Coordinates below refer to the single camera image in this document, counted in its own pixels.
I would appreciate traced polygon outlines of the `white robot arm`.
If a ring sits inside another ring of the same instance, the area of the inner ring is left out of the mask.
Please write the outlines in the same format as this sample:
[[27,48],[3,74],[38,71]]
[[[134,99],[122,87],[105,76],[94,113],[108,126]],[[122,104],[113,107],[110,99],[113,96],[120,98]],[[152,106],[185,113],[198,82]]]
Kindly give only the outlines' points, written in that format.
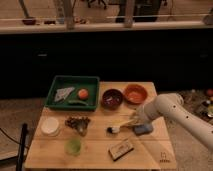
[[213,152],[213,125],[188,112],[183,104],[184,100],[178,93],[160,94],[152,101],[141,104],[135,115],[142,124],[151,123],[161,116],[168,117]]

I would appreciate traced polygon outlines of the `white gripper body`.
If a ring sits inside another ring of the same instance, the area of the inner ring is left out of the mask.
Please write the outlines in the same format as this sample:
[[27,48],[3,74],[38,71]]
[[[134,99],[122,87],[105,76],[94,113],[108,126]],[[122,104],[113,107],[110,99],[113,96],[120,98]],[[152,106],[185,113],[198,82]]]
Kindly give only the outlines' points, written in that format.
[[136,125],[147,124],[149,119],[147,115],[144,113],[142,108],[137,108],[133,114],[133,118],[135,120]]

